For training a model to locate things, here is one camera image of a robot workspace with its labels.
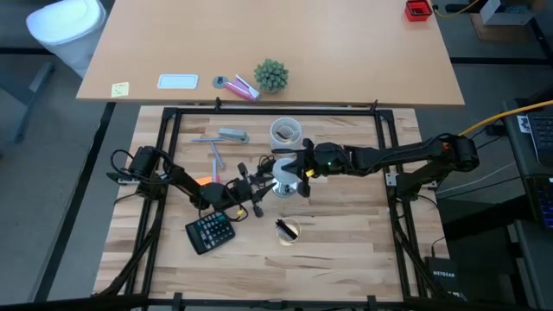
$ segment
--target calculator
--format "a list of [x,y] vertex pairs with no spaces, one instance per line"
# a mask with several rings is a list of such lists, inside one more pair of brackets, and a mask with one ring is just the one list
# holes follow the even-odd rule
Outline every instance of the calculator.
[[188,238],[198,255],[234,238],[234,230],[226,214],[215,212],[186,225]]

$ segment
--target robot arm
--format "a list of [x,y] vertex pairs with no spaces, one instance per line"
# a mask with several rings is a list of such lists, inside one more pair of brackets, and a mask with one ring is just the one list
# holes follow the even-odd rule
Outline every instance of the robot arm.
[[[113,155],[117,152],[127,153],[124,150],[116,150]],[[166,186],[171,185],[188,195],[190,202],[200,210],[213,206],[217,211],[224,211],[233,206],[241,206],[242,203],[251,200],[257,215],[259,213],[257,203],[273,186],[269,185],[254,193],[243,163],[238,165],[243,179],[236,178],[225,185],[210,182],[202,186],[190,177],[184,168],[174,164],[165,152],[154,147],[140,147],[134,156],[127,153],[132,158],[128,168],[117,168],[113,163],[113,155],[111,156],[111,166],[116,173],[107,175],[115,182],[118,182],[119,179],[138,180],[136,194],[151,200],[159,200],[160,196],[167,191]],[[156,172],[160,160],[163,160],[162,175]]]
[[302,180],[298,193],[303,197],[310,195],[310,177],[362,177],[376,173],[386,166],[429,160],[427,165],[417,171],[402,173],[396,177],[397,196],[402,200],[415,200],[423,184],[440,181],[452,171],[471,171],[480,163],[474,142],[464,136],[451,134],[388,149],[340,146],[335,143],[319,143],[314,146],[308,138],[303,140],[303,146],[303,150],[273,150],[273,153],[297,153],[297,158],[283,166],[283,170],[295,174]]

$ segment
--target small plant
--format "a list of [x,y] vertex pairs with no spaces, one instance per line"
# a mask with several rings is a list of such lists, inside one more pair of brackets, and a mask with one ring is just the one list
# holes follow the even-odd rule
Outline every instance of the small plant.
[[257,65],[255,73],[261,91],[279,92],[288,84],[288,69],[276,60],[266,59],[263,64]]

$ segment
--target red box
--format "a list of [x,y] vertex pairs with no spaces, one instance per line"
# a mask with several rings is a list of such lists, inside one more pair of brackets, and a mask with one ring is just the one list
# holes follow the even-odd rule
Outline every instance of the red box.
[[426,21],[432,15],[432,9],[426,0],[409,0],[405,4],[405,15],[410,22]]

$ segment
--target yellow cable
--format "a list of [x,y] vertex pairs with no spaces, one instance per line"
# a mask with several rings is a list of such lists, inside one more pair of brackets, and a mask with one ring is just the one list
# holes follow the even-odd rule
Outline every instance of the yellow cable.
[[478,122],[477,124],[469,127],[468,129],[462,131],[459,136],[465,136],[466,134],[470,133],[471,131],[473,130],[476,130],[477,128],[479,128],[480,126],[482,125],[485,125],[485,124],[489,124],[499,118],[502,118],[502,117],[507,117],[507,116],[511,116],[513,114],[516,114],[516,113],[520,113],[520,112],[523,112],[523,111],[528,111],[528,110],[532,110],[532,109],[536,109],[536,108],[539,108],[539,107],[544,107],[546,105],[553,105],[553,100],[548,100],[546,102],[543,102],[543,103],[538,103],[538,104],[534,104],[534,105],[529,105],[529,106],[526,106],[526,107],[522,107],[522,108],[517,108],[517,109],[513,109],[511,111],[506,111],[506,112],[502,112],[498,115],[495,115],[493,117],[489,117],[487,118],[486,120],[482,120],[480,122]]
[[474,1],[473,3],[470,3],[469,5],[467,5],[467,7],[466,7],[465,9],[460,10],[460,11],[458,11],[458,12],[455,12],[454,14],[450,14],[450,15],[448,15],[448,16],[443,15],[443,14],[440,13],[440,11],[438,11],[438,10],[434,10],[434,12],[435,12],[435,14],[438,15],[439,17],[450,18],[450,17],[452,17],[452,16],[456,16],[457,14],[460,14],[460,13],[462,13],[462,12],[464,12],[464,11],[466,11],[466,10],[472,8],[472,7],[473,7],[477,2],[479,2],[479,1],[480,1],[480,0],[476,0],[476,1]]

